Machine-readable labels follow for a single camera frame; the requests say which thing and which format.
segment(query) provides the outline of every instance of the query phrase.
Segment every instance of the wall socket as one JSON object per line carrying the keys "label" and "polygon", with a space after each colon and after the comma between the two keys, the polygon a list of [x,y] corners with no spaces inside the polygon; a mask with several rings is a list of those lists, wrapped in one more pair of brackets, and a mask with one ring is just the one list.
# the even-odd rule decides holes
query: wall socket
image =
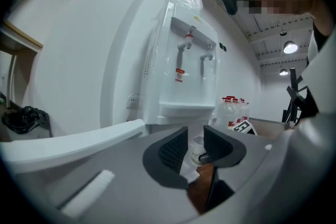
{"label": "wall socket", "polygon": [[127,109],[138,109],[139,101],[140,95],[138,93],[134,93],[128,97],[125,106]]}

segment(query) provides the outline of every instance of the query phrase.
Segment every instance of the drip tray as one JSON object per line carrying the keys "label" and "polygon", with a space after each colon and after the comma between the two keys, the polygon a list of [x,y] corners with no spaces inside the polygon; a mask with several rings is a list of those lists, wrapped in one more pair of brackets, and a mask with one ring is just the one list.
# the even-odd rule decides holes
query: drip tray
{"label": "drip tray", "polygon": [[160,102],[159,116],[194,117],[211,113],[214,109],[213,104]]}

